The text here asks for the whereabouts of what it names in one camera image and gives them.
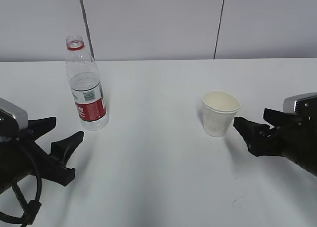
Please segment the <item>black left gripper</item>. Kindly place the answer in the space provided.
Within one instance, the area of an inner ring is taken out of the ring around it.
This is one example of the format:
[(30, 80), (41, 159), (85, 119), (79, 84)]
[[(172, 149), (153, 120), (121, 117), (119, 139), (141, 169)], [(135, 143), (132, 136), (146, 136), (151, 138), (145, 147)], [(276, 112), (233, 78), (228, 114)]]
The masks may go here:
[(20, 181), (28, 175), (36, 175), (34, 166), (27, 155), (18, 147), (23, 145), (31, 154), (39, 170), (40, 178), (67, 186), (75, 178), (75, 168), (66, 165), (84, 139), (84, 132), (51, 143), (51, 152), (47, 154), (34, 140), (42, 137), (56, 127), (56, 117), (28, 121), (28, 134), (31, 140), (13, 140), (0, 144), (0, 191), (11, 187), (13, 179)]

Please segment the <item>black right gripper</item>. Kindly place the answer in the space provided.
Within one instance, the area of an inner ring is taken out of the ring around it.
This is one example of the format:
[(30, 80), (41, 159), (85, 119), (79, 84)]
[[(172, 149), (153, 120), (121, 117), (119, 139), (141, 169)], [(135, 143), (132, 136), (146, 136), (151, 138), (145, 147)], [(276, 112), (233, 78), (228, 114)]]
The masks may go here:
[(265, 108), (263, 119), (274, 126), (235, 117), (233, 127), (254, 156), (285, 157), (312, 175), (317, 175), (317, 123), (301, 117)]

